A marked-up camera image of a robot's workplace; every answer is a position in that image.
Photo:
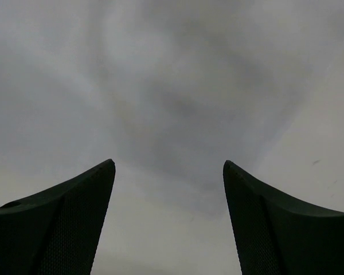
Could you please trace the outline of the white skirt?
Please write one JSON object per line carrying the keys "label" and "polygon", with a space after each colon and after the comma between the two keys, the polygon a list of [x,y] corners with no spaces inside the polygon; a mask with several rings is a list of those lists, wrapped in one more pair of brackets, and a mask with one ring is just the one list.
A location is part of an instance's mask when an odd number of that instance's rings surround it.
{"label": "white skirt", "polygon": [[0,206],[109,158],[93,274],[239,274],[227,160],[344,211],[344,1],[0,1]]}

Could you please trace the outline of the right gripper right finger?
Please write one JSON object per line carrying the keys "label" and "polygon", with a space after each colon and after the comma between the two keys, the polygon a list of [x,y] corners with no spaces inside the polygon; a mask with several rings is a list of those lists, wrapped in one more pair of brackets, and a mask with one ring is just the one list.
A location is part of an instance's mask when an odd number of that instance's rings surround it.
{"label": "right gripper right finger", "polygon": [[292,197],[226,161],[242,274],[344,274],[344,212]]}

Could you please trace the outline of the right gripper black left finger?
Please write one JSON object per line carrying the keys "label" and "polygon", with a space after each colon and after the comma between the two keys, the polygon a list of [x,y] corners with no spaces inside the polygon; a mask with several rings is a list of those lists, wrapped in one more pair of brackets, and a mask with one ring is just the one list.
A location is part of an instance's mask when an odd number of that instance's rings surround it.
{"label": "right gripper black left finger", "polygon": [[115,179],[108,159],[0,207],[0,274],[90,274]]}

